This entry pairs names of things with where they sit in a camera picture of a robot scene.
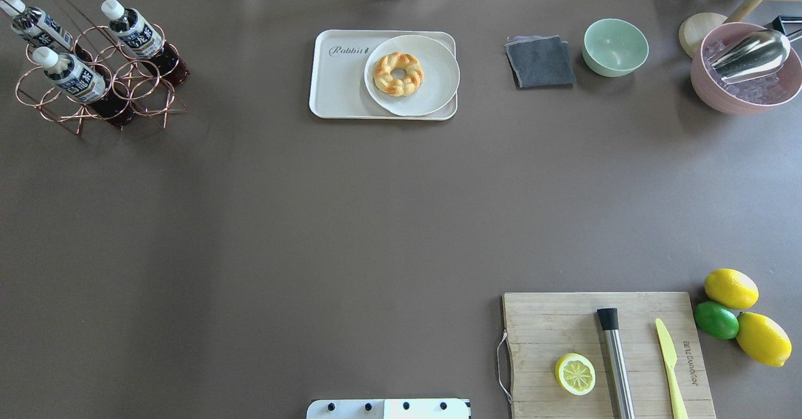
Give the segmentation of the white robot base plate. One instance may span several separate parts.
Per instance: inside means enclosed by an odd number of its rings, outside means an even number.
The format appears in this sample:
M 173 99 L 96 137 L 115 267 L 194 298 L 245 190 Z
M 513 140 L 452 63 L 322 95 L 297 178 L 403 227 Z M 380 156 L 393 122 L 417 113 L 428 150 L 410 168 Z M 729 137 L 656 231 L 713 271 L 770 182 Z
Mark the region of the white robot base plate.
M 306 418 L 471 418 L 469 400 L 387 398 L 313 401 Z

